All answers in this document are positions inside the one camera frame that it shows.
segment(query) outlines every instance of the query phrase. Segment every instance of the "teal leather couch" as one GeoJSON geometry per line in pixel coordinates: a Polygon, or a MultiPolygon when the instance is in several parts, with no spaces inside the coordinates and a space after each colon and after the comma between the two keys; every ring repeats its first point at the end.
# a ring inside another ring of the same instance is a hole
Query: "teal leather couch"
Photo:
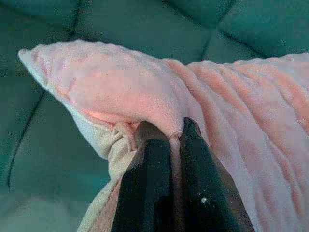
{"type": "Polygon", "coordinates": [[[82,217],[107,162],[17,57],[77,38],[184,64],[279,57],[309,52],[309,1],[0,0],[0,189],[83,202],[82,217]]]}

